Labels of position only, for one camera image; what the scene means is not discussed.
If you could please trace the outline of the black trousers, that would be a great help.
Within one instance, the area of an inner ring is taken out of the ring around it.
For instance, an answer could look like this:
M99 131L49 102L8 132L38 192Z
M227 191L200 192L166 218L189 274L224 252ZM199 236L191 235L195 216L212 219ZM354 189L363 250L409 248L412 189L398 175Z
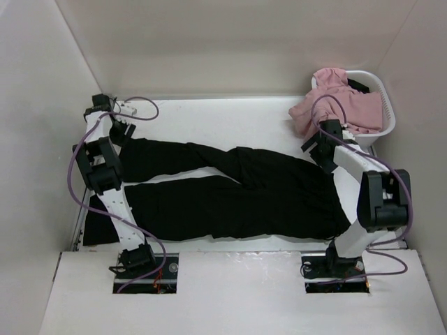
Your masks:
M119 158L137 225L162 240L330 239L350 227L333 176L299 158L144 138Z

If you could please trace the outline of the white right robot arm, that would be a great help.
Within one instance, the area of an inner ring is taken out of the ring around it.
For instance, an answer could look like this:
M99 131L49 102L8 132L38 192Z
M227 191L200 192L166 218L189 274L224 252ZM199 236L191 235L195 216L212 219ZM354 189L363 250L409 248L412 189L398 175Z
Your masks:
M388 232L407 228L412 220L410 178L367 154L340 121L322 121L303 146L325 172L347 171L359 184L356 220L337 234L322 256L303 256L306 279L349 280L365 275L362 254Z

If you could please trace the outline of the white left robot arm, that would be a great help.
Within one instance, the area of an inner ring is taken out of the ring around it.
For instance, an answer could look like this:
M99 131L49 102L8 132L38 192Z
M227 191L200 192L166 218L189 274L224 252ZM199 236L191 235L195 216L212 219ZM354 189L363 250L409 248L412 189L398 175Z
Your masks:
M116 100L105 94L92 96L93 106L86 109L87 129L78 144L73 145L67 182L71 184L73 166L77 165L85 186L102 202L103 209L92 211L111 219L123 247L117 265L110 271L128 278L149 278L159 267L145 233L137 227L124 190L124 168L114 143L119 146L130 139L135 126L122 120L135 113L115 112Z

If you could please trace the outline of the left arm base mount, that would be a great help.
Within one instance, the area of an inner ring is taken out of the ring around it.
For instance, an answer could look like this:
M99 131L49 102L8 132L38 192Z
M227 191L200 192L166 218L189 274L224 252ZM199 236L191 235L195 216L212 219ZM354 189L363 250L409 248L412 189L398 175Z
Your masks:
M177 292L177 277L179 274L179 253L168 253L162 268L157 269L163 255L155 255L155 265L141 265L133 270L125 270L123 266L109 267L115 275L113 294L175 294Z

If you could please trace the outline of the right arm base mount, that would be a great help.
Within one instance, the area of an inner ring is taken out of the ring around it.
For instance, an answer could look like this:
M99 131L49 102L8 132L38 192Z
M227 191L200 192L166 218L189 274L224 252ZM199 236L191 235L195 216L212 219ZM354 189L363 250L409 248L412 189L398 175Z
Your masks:
M366 278L353 278L365 274L362 258L336 261L331 265L323 253L301 255L300 273L305 280L306 293L369 293Z

